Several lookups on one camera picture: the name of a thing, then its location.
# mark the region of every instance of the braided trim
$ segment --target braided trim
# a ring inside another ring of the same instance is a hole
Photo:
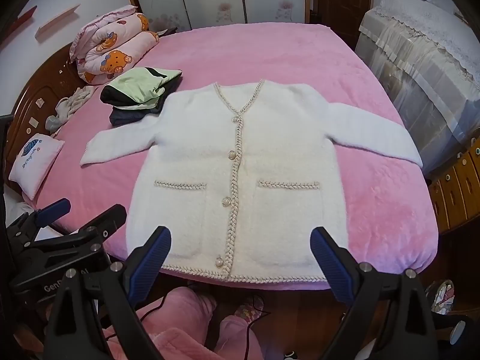
[[[318,181],[313,183],[277,183],[260,180],[258,186],[263,188],[284,188],[286,190],[317,190],[320,188],[320,183]]]
[[[255,88],[255,91],[243,108],[240,111],[237,111],[226,99],[223,93],[220,90],[218,83],[214,84],[215,91],[217,92],[218,97],[223,101],[229,110],[231,110],[238,117],[238,125],[235,132],[235,150],[236,157],[232,163],[232,174],[230,179],[230,216],[229,216],[229,226],[226,233],[226,249],[225,249],[225,260],[223,265],[223,274],[222,277],[229,276],[230,271],[233,265],[233,254],[235,250],[235,231],[237,228],[237,214],[239,209],[239,193],[238,193],[238,170],[240,166],[240,161],[242,160],[242,130],[243,130],[243,118],[242,115],[251,107],[254,101],[257,99],[258,94],[265,83],[265,80],[261,79],[258,85]]]
[[[159,180],[155,180],[154,185],[156,187],[173,188],[174,190],[204,190],[207,186],[204,183],[198,183],[198,184],[165,183]]]
[[[208,271],[200,268],[189,268],[179,265],[164,265],[163,269],[168,271],[176,271],[187,275],[201,276],[203,278],[210,278],[221,280],[231,283],[256,283],[256,284],[268,284],[268,283],[296,283],[296,282],[308,282],[316,283],[326,281],[325,276],[245,276],[245,275],[233,275],[225,276],[215,271]]]

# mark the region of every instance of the pink blanket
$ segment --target pink blanket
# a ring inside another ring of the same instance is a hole
[[[329,28],[291,23],[234,24],[168,36],[137,66],[180,69],[179,90],[214,81],[221,85],[306,83],[330,102],[354,105],[401,123],[382,86],[368,67]],[[111,106],[100,102],[101,89],[62,127],[65,144],[35,207],[68,198],[71,212],[59,223],[74,230],[115,203],[130,205],[146,151],[108,163],[80,168],[86,144],[110,127]],[[349,249],[357,261],[379,271],[424,269],[435,257],[438,230],[427,186],[419,167],[408,161],[336,146],[345,192]],[[125,228],[105,244],[127,257]],[[263,285],[285,289],[323,289],[326,283]]]

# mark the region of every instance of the braided pocket trim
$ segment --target braided pocket trim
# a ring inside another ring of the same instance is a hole
[[[258,182],[259,187],[263,188],[283,188],[285,190],[318,190],[320,189],[320,183],[314,181],[313,183],[278,183],[273,181],[260,180]]]
[[[156,187],[162,188],[172,188],[174,190],[204,190],[206,188],[205,183],[197,183],[197,184],[188,184],[188,183],[167,183],[165,181],[155,180],[154,185]]]

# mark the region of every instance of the cardigan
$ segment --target cardigan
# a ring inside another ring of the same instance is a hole
[[[422,166],[403,126],[272,81],[173,93],[159,115],[95,135],[80,164],[149,149],[126,222],[129,253],[166,226],[171,274],[316,282],[325,275],[311,231],[323,226],[348,246],[333,142]]]

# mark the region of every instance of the wooden headboard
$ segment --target wooden headboard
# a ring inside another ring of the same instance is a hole
[[[70,63],[68,44],[58,50],[28,80],[15,103],[15,114],[7,134],[5,147],[5,183],[21,193],[17,183],[8,180],[15,158],[35,134],[50,135],[45,129],[48,116],[56,115],[55,106],[63,97],[70,97],[86,83],[78,77],[75,64]]]

